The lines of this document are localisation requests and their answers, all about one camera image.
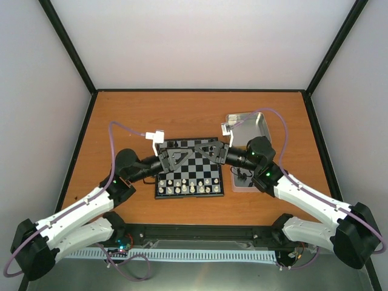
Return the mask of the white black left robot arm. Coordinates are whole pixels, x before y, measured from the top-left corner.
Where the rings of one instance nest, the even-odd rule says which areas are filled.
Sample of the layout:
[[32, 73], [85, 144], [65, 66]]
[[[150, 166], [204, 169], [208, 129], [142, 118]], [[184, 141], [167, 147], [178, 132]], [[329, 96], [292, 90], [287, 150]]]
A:
[[20, 273], [34, 281], [83, 247], [108, 240], [113, 244], [123, 242], [125, 222], [114, 208], [136, 192], [133, 183], [173, 172], [192, 154], [192, 149], [166, 148], [139, 159], [132, 149], [119, 151], [109, 176], [88, 195], [52, 216], [37, 222], [25, 219], [18, 224], [10, 251]]

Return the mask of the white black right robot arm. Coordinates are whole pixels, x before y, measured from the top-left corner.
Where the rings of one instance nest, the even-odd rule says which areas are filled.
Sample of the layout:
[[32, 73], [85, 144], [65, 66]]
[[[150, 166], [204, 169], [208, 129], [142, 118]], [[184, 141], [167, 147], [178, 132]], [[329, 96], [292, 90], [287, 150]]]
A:
[[276, 151], [265, 136], [251, 139], [244, 150], [221, 141], [197, 144], [195, 150], [216, 164], [253, 171], [252, 182], [260, 192], [291, 203], [317, 219], [310, 222], [295, 216], [280, 217], [280, 232], [289, 241], [327, 249], [354, 269], [362, 269], [382, 243], [368, 206], [360, 202], [352, 206], [297, 180], [274, 162]]

